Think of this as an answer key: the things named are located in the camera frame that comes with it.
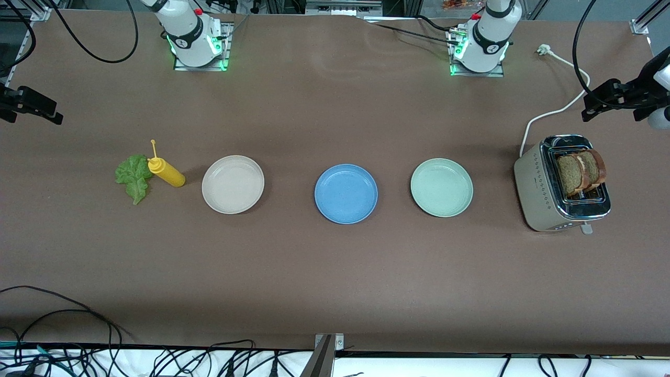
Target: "green lettuce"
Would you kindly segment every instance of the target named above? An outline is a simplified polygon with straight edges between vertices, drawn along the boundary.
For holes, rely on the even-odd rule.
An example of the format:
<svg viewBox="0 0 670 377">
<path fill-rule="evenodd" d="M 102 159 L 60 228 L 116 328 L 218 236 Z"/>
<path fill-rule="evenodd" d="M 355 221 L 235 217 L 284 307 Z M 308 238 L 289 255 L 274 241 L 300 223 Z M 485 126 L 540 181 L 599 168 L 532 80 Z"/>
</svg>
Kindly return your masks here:
<svg viewBox="0 0 670 377">
<path fill-rule="evenodd" d="M 147 165 L 147 156 L 135 154 L 122 162 L 116 170 L 117 183 L 126 185 L 126 193 L 133 198 L 137 205 L 147 196 L 147 179 L 153 176 Z"/>
</svg>

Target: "toaster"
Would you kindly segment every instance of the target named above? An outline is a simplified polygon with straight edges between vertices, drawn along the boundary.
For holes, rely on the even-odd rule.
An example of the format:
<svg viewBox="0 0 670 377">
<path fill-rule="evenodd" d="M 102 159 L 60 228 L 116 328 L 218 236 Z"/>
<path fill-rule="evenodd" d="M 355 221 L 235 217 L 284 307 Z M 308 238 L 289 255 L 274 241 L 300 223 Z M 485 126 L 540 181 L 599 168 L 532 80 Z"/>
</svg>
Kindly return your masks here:
<svg viewBox="0 0 670 377">
<path fill-rule="evenodd" d="M 531 228 L 561 231 L 579 225 L 582 233 L 591 234 L 590 222 L 610 212 L 610 196 L 604 183 L 571 197 L 562 187 L 556 160 L 591 148 L 584 136 L 549 136 L 514 163 L 519 201 Z"/>
</svg>

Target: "brown tabletop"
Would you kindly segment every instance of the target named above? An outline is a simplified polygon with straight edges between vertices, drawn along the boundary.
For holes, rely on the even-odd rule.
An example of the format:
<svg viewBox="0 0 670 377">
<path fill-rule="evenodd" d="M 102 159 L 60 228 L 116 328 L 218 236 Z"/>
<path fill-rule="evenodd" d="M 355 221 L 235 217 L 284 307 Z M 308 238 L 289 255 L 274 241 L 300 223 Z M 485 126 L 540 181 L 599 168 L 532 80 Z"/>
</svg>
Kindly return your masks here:
<svg viewBox="0 0 670 377">
<path fill-rule="evenodd" d="M 98 55 L 130 49 L 128 13 L 66 17 Z M 670 134 L 630 111 L 582 123 L 581 101 L 538 121 L 529 144 L 580 133 L 600 151 L 612 212 L 591 236 L 537 233 L 521 213 L 512 166 L 523 128 L 580 90 L 569 67 L 534 51 L 548 43 L 570 59 L 574 23 L 521 22 L 505 77 L 492 79 L 450 76 L 439 42 L 354 17 L 253 15 L 228 72 L 174 72 L 155 16 L 137 19 L 137 52 L 116 65 L 88 57 L 56 17 L 36 24 L 36 51 L 11 86 L 53 98 L 65 119 L 0 124 L 1 286 L 67 294 L 133 343 L 250 337 L 309 348 L 315 333 L 338 332 L 353 349 L 670 352 Z M 580 57 L 595 87 L 632 79 L 651 52 L 625 23 L 587 23 Z M 133 206 L 114 170 L 150 154 L 152 138 L 188 183 L 153 178 Z M 259 163 L 265 192 L 250 211 L 222 215 L 200 183 L 232 154 Z M 414 168 L 435 157 L 459 162 L 474 183 L 472 204 L 453 218 L 427 215 L 409 192 Z M 356 225 L 314 205 L 319 175 L 345 162 L 379 187 L 377 208 Z M 65 307 L 12 292 L 0 297 L 0 323 Z M 62 315 L 27 340 L 106 336 Z"/>
</svg>

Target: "mustard bottle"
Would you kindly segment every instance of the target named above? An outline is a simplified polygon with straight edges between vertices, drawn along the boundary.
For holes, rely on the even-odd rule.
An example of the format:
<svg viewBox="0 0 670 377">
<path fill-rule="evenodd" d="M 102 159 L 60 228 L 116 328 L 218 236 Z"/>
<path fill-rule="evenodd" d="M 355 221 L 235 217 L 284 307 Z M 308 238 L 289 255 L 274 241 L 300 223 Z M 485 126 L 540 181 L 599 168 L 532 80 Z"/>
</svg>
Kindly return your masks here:
<svg viewBox="0 0 670 377">
<path fill-rule="evenodd" d="M 175 169 L 174 166 L 168 164 L 164 159 L 156 156 L 156 141 L 151 141 L 151 146 L 153 147 L 153 158 L 148 158 L 149 161 L 149 170 L 161 177 L 167 183 L 170 183 L 174 187 L 181 187 L 186 183 L 186 177 Z"/>
</svg>

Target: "blue plate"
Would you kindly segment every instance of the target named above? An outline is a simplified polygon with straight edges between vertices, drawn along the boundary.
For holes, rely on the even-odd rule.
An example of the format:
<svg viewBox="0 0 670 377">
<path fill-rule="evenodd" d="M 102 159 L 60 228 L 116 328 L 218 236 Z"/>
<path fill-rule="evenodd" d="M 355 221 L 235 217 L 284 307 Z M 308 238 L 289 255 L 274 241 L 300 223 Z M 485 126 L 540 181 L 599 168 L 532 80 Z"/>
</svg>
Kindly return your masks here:
<svg viewBox="0 0 670 377">
<path fill-rule="evenodd" d="M 368 217 L 377 205 L 377 184 L 364 168 L 335 165 L 316 182 L 316 207 L 328 220 L 355 224 Z"/>
</svg>

